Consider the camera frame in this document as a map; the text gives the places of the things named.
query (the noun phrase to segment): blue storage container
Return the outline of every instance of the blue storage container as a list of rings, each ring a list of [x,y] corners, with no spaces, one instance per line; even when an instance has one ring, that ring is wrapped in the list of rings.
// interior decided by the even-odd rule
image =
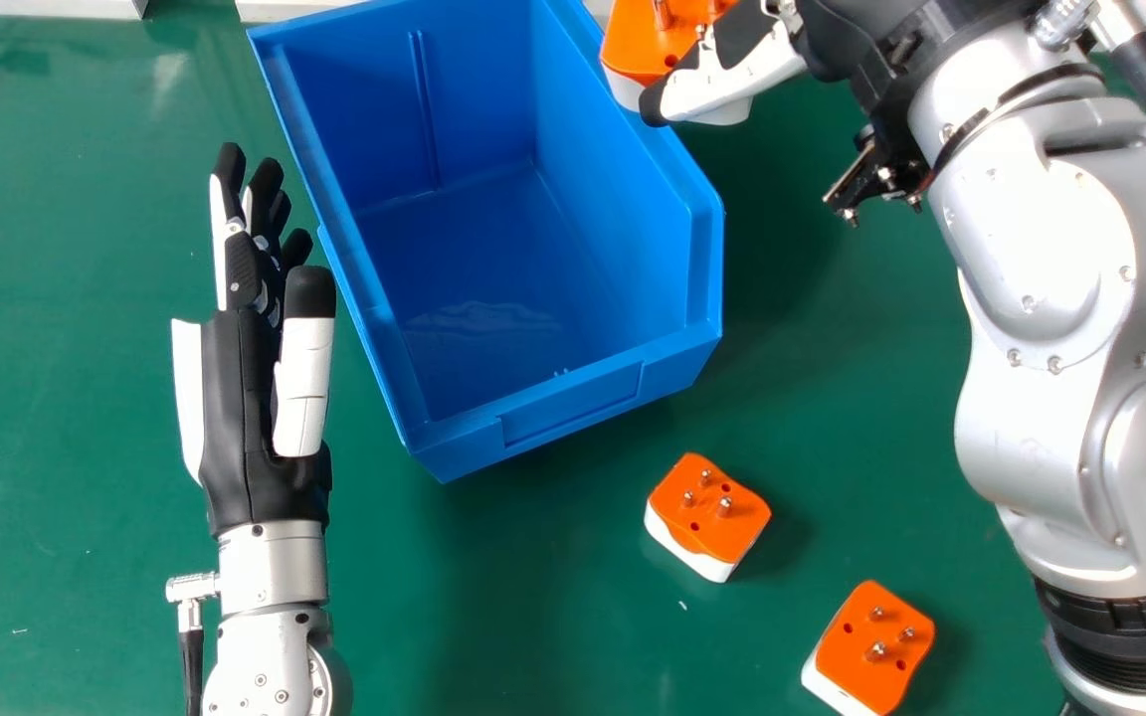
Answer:
[[[723,206],[625,112],[579,0],[370,0],[251,31],[395,430],[449,481],[674,394]]]

